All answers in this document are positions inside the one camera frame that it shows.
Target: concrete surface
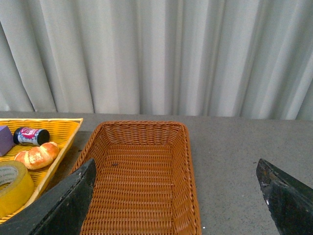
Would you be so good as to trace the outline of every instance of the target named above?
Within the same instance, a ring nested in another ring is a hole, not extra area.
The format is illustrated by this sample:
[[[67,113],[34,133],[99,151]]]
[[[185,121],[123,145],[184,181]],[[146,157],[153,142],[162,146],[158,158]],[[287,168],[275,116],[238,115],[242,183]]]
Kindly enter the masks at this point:
[[[175,120],[189,129],[204,235],[278,235],[255,174],[260,158],[313,188],[313,122],[111,114],[0,112],[0,118],[84,118],[50,187],[107,120]]]

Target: curtain fold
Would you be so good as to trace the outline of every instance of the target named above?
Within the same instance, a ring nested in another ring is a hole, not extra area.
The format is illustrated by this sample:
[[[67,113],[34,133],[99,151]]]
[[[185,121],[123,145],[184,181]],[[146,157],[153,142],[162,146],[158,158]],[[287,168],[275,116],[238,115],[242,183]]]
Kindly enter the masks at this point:
[[[0,110],[313,120],[311,0],[0,1]]]

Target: tape roll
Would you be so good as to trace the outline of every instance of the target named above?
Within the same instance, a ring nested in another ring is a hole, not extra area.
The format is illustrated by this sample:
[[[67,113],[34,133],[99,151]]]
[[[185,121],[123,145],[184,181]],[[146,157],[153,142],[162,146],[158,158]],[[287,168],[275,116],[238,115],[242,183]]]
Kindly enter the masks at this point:
[[[21,208],[34,192],[34,182],[23,163],[0,162],[0,185],[10,183],[0,190],[0,218]]]

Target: bread roll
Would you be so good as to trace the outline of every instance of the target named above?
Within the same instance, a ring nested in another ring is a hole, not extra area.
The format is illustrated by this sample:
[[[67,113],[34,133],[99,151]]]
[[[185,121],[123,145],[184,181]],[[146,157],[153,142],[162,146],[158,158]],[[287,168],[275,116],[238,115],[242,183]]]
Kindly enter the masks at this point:
[[[23,163],[27,169],[36,170],[53,162],[60,150],[55,142],[47,142],[40,147],[18,153],[14,160]]]

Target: purple sponge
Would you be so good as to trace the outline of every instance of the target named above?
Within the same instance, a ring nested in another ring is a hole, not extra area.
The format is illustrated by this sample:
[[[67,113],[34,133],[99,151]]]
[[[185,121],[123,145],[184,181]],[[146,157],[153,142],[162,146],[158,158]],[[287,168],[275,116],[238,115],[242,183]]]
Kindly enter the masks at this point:
[[[13,146],[13,135],[8,126],[0,126],[0,157],[6,154]]]

